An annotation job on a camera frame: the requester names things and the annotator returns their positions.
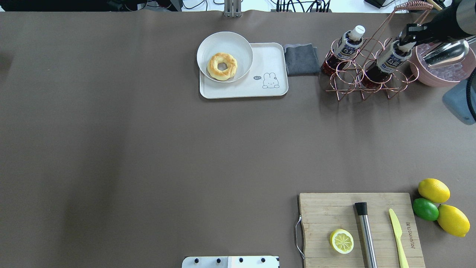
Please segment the grey folded cloth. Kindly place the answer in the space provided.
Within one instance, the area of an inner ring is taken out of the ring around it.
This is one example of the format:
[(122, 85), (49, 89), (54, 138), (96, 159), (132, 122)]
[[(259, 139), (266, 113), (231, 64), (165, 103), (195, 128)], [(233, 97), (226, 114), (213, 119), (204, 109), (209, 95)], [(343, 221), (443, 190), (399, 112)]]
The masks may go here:
[(313, 44), (286, 44), (283, 49), (289, 76), (315, 75), (321, 72), (318, 48)]

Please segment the tea bottle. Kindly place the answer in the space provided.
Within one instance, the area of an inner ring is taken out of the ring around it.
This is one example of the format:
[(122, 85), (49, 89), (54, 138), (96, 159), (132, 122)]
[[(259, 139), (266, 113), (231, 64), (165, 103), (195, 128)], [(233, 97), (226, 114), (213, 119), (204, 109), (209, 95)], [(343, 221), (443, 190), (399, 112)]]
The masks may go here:
[(338, 65), (343, 61), (352, 59), (362, 46), (365, 31), (364, 26), (357, 25), (345, 32), (338, 40), (337, 47), (329, 51), (330, 54), (323, 62), (321, 71), (327, 75), (332, 75), (336, 70), (341, 70), (343, 66), (338, 67)]
[(364, 71), (362, 86), (367, 89), (378, 89), (387, 82), (394, 71), (405, 63), (412, 55), (412, 49), (416, 42), (400, 44), (396, 40), (384, 50), (378, 58)]

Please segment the steel ice scoop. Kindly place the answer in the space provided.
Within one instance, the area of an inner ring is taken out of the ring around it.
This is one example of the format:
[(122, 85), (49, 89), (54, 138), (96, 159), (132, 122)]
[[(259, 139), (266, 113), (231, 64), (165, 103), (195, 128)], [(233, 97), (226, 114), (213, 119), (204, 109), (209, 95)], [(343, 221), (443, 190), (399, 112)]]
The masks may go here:
[(460, 63), (469, 54), (469, 42), (466, 39), (451, 43), (438, 44), (422, 56), (430, 69), (443, 68)]

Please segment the half lemon slice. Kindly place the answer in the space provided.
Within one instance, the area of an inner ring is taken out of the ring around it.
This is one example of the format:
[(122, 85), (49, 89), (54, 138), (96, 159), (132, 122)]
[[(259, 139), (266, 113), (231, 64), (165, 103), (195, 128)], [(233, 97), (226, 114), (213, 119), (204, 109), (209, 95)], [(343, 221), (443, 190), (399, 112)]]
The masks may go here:
[(345, 229), (336, 229), (331, 232), (329, 242), (332, 248), (340, 254), (348, 254), (354, 249), (352, 234)]

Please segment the aluminium frame post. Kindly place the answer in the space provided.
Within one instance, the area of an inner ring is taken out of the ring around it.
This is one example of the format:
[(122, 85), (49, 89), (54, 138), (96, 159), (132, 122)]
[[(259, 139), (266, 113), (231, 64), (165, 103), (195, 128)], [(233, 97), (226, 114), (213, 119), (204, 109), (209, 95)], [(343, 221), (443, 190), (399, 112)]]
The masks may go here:
[(241, 17), (241, 0), (225, 0), (224, 1), (224, 17)]

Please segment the green lime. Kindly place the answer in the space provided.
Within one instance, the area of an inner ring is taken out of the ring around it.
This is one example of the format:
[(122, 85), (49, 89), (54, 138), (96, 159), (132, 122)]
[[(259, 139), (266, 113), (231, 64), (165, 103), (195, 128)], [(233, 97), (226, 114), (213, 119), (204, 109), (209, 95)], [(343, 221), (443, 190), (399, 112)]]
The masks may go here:
[(415, 215), (426, 221), (436, 221), (439, 217), (438, 207), (426, 198), (417, 198), (412, 203)]

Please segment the wooden cutting board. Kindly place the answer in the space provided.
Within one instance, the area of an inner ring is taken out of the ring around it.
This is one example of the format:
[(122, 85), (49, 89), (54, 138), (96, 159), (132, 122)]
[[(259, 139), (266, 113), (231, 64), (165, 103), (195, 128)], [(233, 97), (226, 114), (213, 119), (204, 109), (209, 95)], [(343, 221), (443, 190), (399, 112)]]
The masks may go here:
[[(300, 193), (305, 268), (368, 267), (356, 202), (367, 203), (374, 255), (379, 268), (400, 266), (389, 209), (394, 210), (400, 222), (400, 239), (409, 267), (425, 267), (409, 193)], [(340, 254), (332, 248), (330, 235), (336, 229), (352, 234), (355, 246), (350, 253)]]

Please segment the pink ice bowl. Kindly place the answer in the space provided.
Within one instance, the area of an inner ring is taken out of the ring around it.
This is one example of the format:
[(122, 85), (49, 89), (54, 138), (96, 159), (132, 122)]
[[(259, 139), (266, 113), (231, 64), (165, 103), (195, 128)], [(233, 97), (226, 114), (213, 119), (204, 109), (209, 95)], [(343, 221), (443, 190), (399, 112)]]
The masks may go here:
[(410, 69), (413, 75), (418, 76), (418, 81), (431, 87), (453, 87), (459, 81), (469, 77), (475, 68), (475, 53), (471, 48), (460, 63), (430, 69), (422, 60), (422, 55), (434, 46), (435, 44), (422, 44), (412, 51), (412, 57), (409, 59)]

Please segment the white plate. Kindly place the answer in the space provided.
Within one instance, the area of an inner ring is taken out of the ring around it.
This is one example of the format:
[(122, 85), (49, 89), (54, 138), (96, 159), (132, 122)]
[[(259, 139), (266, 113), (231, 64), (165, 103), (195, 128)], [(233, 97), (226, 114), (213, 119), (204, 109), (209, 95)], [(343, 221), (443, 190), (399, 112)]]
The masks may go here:
[(208, 78), (231, 83), (249, 72), (253, 51), (243, 36), (234, 32), (217, 32), (202, 41), (196, 59), (200, 70)]

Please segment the yellow lemon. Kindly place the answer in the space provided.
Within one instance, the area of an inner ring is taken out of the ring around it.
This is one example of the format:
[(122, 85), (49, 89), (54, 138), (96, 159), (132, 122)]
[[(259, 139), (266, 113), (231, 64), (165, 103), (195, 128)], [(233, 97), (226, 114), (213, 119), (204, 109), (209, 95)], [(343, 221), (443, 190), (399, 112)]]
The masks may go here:
[(437, 222), (447, 233), (465, 237), (470, 230), (468, 217), (457, 207), (451, 205), (439, 205)]
[(435, 178), (426, 178), (420, 181), (418, 193), (427, 200), (438, 203), (447, 202), (451, 196), (448, 186)]

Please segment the yellow plastic knife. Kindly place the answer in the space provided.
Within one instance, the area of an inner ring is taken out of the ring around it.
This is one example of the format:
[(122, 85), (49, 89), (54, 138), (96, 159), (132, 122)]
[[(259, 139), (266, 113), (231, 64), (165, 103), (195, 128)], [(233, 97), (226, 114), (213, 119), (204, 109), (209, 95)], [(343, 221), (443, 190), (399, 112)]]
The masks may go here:
[(401, 236), (403, 234), (399, 219), (393, 209), (388, 209), (388, 214), (391, 220), (392, 229), (394, 231), (395, 243), (397, 247), (398, 263), (400, 268), (409, 268), (408, 260), (406, 258)]

